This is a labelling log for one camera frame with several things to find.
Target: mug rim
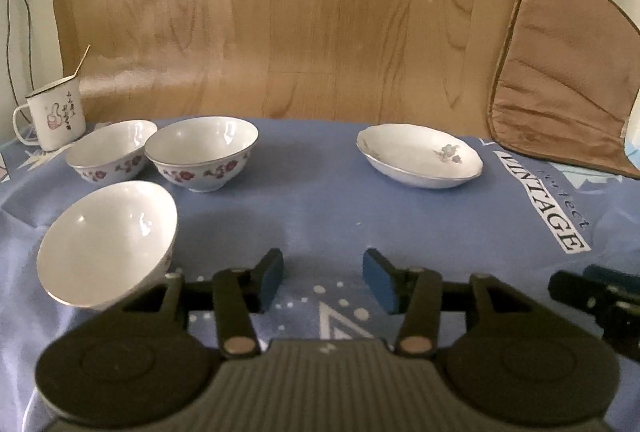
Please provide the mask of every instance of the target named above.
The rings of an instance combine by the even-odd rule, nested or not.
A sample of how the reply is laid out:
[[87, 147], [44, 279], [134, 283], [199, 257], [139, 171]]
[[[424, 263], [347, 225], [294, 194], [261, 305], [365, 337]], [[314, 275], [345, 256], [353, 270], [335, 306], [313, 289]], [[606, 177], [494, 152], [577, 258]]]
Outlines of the mug rim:
[[27, 94], [24, 99], [28, 100], [30, 98], [33, 98], [34, 96], [37, 96], [39, 94], [42, 94], [43, 92], [47, 92], [50, 91], [51, 89], [55, 89], [57, 86], [61, 86], [62, 84], [66, 84], [67, 82], [73, 80], [74, 78], [76, 78], [76, 76], [71, 75], [71, 76], [64, 76], [63, 78], [60, 78], [59, 80], [56, 80], [55, 82], [51, 82], [50, 84], [47, 84], [46, 86], [43, 86], [39, 89], [36, 89], [35, 91], [30, 92], [29, 94]]

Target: ridged gray surface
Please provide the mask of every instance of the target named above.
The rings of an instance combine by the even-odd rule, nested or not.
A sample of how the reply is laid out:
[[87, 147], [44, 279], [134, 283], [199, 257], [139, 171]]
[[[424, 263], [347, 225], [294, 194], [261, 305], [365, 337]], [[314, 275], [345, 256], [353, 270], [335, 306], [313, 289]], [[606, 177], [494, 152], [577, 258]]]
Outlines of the ridged gray surface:
[[[57, 423], [50, 432], [88, 432]], [[286, 340], [223, 365], [178, 414], [130, 432], [516, 432], [469, 408], [430, 362], [390, 354], [378, 340]], [[591, 421], [545, 432], [610, 432]]]

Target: bowl rim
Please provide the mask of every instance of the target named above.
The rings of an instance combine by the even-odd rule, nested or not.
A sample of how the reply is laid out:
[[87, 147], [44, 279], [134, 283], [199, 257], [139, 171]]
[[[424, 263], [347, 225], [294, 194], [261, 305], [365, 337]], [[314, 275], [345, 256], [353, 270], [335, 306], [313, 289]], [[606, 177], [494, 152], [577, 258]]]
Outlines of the bowl rim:
[[254, 145], [257, 143], [257, 141], [260, 139], [260, 130], [251, 122], [249, 122], [248, 120], [244, 120], [243, 118], [235, 118], [233, 116], [197, 116], [194, 118], [187, 118], [184, 120], [178, 120], [178, 122], [173, 122], [170, 123], [167, 126], [164, 126], [163, 128], [159, 129], [156, 133], [152, 134], [149, 139], [147, 140], [147, 142], [149, 140], [151, 140], [152, 138], [156, 138], [157, 136], [159, 136], [159, 134], [166, 128], [169, 128], [171, 126], [174, 125], [178, 125], [179, 123], [183, 123], [183, 122], [192, 122], [193, 120], [233, 120], [235, 122], [244, 122], [244, 123], [248, 123], [250, 126], [252, 126], [255, 129], [255, 139], [246, 147], [240, 149], [237, 152], [233, 152], [232, 154], [227, 154], [225, 156], [222, 157], [217, 157], [215, 159], [208, 159], [206, 161], [199, 161], [196, 163], [167, 163], [165, 161], [160, 161], [159, 159], [154, 158], [148, 151], [146, 145], [145, 145], [145, 156], [148, 157], [153, 163], [157, 164], [157, 165], [162, 165], [165, 167], [172, 167], [172, 168], [192, 168], [192, 167], [199, 167], [199, 166], [205, 166], [205, 165], [209, 165], [212, 163], [216, 163], [217, 161], [224, 161], [230, 158], [233, 158], [235, 156], [241, 155], [243, 152], [247, 152], [249, 150], [251, 150]]
[[[446, 134], [447, 136], [451, 136], [453, 139], [455, 139], [456, 141], [459, 141], [460, 143], [468, 146], [473, 152], [476, 153], [476, 155], [478, 156], [478, 159], [480, 160], [480, 170], [478, 171], [477, 174], [473, 174], [471, 176], [464, 176], [464, 177], [440, 177], [440, 176], [427, 176], [426, 174], [417, 174], [415, 172], [411, 172], [409, 170], [405, 170], [403, 168], [391, 165], [389, 163], [387, 163], [386, 161], [382, 161], [381, 159], [378, 159], [376, 157], [373, 157], [369, 152], [367, 152], [366, 150], [364, 150], [361, 146], [360, 146], [360, 136], [362, 135], [363, 132], [365, 132], [367, 129], [370, 129], [372, 127], [379, 127], [379, 126], [384, 126], [384, 125], [410, 125], [410, 126], [417, 126], [417, 127], [421, 127], [421, 128], [427, 128], [429, 130], [433, 130], [435, 132], [441, 132], [442, 134]], [[420, 179], [434, 179], [436, 181], [459, 181], [459, 182], [466, 182], [466, 181], [470, 181], [472, 179], [475, 179], [477, 177], [480, 177], [482, 175], [482, 169], [484, 169], [484, 162], [482, 161], [482, 158], [480, 157], [480, 155], [478, 154], [478, 151], [476, 151], [476, 149], [474, 149], [473, 147], [471, 147], [471, 145], [469, 145], [468, 143], [466, 143], [465, 141], [462, 141], [460, 138], [456, 138], [454, 135], [449, 134], [448, 132], [444, 132], [442, 130], [438, 130], [436, 128], [431, 128], [431, 127], [425, 127], [423, 125], [414, 125], [412, 123], [381, 123], [380, 125], [371, 125], [368, 126], [367, 128], [362, 129], [358, 135], [356, 136], [356, 146], [358, 147], [358, 150], [360, 152], [362, 152], [365, 157], [369, 160], [375, 161], [376, 163], [379, 163], [385, 167], [391, 168], [397, 172], [401, 172], [403, 174], [407, 174], [409, 176], [415, 177], [415, 178], [420, 178]]]
[[[40, 264], [40, 251], [42, 249], [42, 245], [45, 242], [45, 240], [47, 238], [47, 235], [49, 235], [49, 232], [53, 229], [53, 227], [56, 225], [58, 220], [62, 217], [62, 215], [64, 215], [69, 210], [71, 210], [71, 208], [76, 206], [78, 203], [81, 203], [82, 201], [84, 201], [85, 199], [87, 199], [87, 198], [89, 198], [91, 196], [98, 195], [99, 192], [103, 192], [104, 190], [108, 190], [108, 189], [123, 188], [124, 185], [139, 184], [139, 183], [143, 183], [145, 185], [153, 185], [154, 189], [156, 189], [156, 187], [161, 189], [161, 190], [158, 190], [158, 193], [160, 195], [162, 195], [162, 196], [164, 196], [165, 193], [166, 193], [166, 195], [168, 196], [167, 199], [171, 200], [171, 203], [169, 204], [169, 207], [171, 207], [171, 206], [173, 207], [173, 209], [172, 209], [172, 219], [175, 221], [175, 223], [174, 223], [174, 234], [173, 234], [173, 236], [171, 238], [171, 241], [169, 242], [169, 245], [162, 252], [162, 255], [158, 258], [158, 261], [147, 272], [145, 277], [140, 282], [138, 282], [136, 285], [130, 287], [122, 295], [117, 296], [115, 298], [112, 298], [110, 300], [99, 301], [99, 302], [94, 303], [94, 304], [74, 304], [74, 303], [68, 302], [68, 301], [60, 298], [58, 295], [53, 294], [50, 291], [50, 289], [44, 285], [44, 283], [42, 281], [42, 278], [41, 278], [41, 275], [40, 275], [40, 268], [38, 266]], [[158, 196], [155, 194], [155, 195], [151, 196], [150, 199], [156, 200], [156, 199], [158, 199]], [[172, 250], [172, 248], [173, 248], [173, 246], [175, 244], [175, 238], [177, 236], [177, 233], [178, 233], [178, 208], [177, 208], [177, 205], [175, 203], [174, 197], [162, 185], [159, 185], [158, 183], [153, 183], [152, 181], [139, 181], [139, 180], [137, 180], [137, 181], [121, 181], [119, 183], [114, 183], [113, 185], [105, 186], [105, 187], [100, 188], [98, 190], [94, 190], [93, 192], [90, 192], [89, 194], [87, 194], [87, 195], [81, 197], [80, 199], [78, 199], [75, 203], [73, 203], [66, 210], [64, 210], [59, 216], [57, 216], [56, 220], [53, 221], [52, 225], [50, 225], [50, 227], [47, 229], [47, 231], [44, 234], [44, 237], [42, 237], [42, 240], [40, 241], [40, 245], [38, 247], [38, 253], [36, 254], [36, 274], [38, 275], [38, 282], [40, 282], [40, 285], [42, 286], [44, 291], [46, 291], [47, 294], [51, 298], [53, 298], [54, 300], [57, 300], [58, 302], [60, 302], [61, 304], [64, 304], [65, 306], [75, 307], [75, 308], [78, 308], [78, 309], [92, 309], [92, 308], [100, 308], [100, 307], [109, 306], [110, 304], [113, 304], [113, 303], [117, 302], [118, 300], [120, 300], [123, 296], [126, 296], [127, 293], [130, 293], [131, 291], [136, 290], [139, 286], [143, 285], [144, 282], [146, 281], [146, 279], [148, 278], [148, 276], [150, 274], [152, 274], [156, 270], [158, 265], [160, 265], [162, 262], [167, 262], [167, 264], [168, 264], [168, 261], [166, 260], [166, 258], [167, 258], [168, 253], [171, 252], [171, 250]]]
[[131, 152], [127, 152], [126, 154], [118, 156], [116, 159], [112, 159], [110, 161], [97, 163], [95, 165], [74, 165], [73, 163], [71, 163], [69, 161], [69, 156], [73, 157], [74, 149], [77, 148], [76, 145], [78, 145], [82, 140], [85, 140], [86, 138], [89, 138], [89, 141], [90, 141], [90, 138], [91, 138], [92, 135], [97, 134], [102, 130], [107, 130], [107, 129], [111, 128], [111, 127], [115, 127], [115, 126], [118, 126], [118, 125], [125, 125], [125, 124], [132, 123], [132, 122], [145, 123], [145, 124], [149, 124], [152, 127], [155, 127], [155, 131], [153, 131], [151, 136], [153, 136], [156, 132], [158, 132], [158, 126], [154, 122], [150, 122], [149, 120], [123, 120], [122, 122], [110, 123], [109, 125], [105, 125], [105, 126], [102, 126], [101, 128], [99, 128], [97, 130], [91, 131], [89, 134], [87, 134], [85, 136], [82, 136], [82, 138], [80, 138], [79, 140], [74, 142], [71, 145], [71, 148], [68, 151], [66, 151], [66, 155], [65, 155], [66, 164], [69, 165], [71, 168], [73, 168], [75, 170], [86, 170], [86, 169], [89, 169], [89, 168], [100, 168], [100, 167], [105, 167], [107, 165], [110, 165], [112, 163], [116, 163], [116, 161], [120, 161], [121, 159], [129, 157], [129, 156], [131, 156], [133, 154], [136, 154], [137, 152], [140, 152], [140, 150], [144, 150], [144, 148], [146, 146], [146, 142], [149, 140], [149, 138], [151, 138], [151, 136], [149, 136], [149, 138], [146, 138], [145, 142], [140, 147], [138, 147], [137, 149], [132, 150]]

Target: bowl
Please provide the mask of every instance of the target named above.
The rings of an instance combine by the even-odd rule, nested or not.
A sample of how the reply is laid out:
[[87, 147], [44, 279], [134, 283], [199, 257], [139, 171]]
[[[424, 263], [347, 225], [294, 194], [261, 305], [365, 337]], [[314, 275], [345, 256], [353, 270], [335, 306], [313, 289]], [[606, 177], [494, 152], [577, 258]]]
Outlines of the bowl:
[[156, 131], [156, 124], [146, 120], [104, 126], [75, 142], [66, 152], [66, 162], [89, 183], [128, 181], [148, 163], [145, 143]]
[[63, 304], [105, 309], [162, 280], [177, 223], [174, 199], [155, 183], [91, 192], [47, 230], [36, 259], [40, 283]]
[[213, 192], [237, 176], [258, 139], [252, 123], [205, 116], [160, 129], [146, 142], [146, 156], [174, 185]]
[[414, 187], [451, 188], [482, 173], [478, 152], [429, 127], [375, 125], [361, 131], [356, 144], [376, 170]]

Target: black cable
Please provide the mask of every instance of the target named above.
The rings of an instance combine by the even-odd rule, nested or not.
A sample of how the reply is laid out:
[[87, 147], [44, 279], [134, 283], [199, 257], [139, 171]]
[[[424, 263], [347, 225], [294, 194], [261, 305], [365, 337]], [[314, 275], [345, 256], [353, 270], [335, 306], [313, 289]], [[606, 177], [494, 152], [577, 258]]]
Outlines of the black cable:
[[[11, 63], [9, 62], [9, 42], [11, 40], [11, 12], [9, 10], [10, 5], [10, 0], [6, 0], [6, 72], [9, 75], [9, 85], [11, 86], [11, 92], [14, 95], [15, 106], [17, 107], [18, 105], [20, 105], [20, 102], [18, 102], [18, 97], [15, 94], [14, 81], [11, 78]], [[20, 114], [24, 118], [25, 122], [31, 123], [24, 112], [20, 111]]]
[[31, 82], [31, 91], [35, 91], [36, 88], [33, 85], [33, 63], [31, 59], [31, 37], [33, 35], [33, 24], [31, 23], [31, 8], [29, 7], [28, 0], [22, 0], [27, 9], [27, 22], [29, 24], [29, 80]]

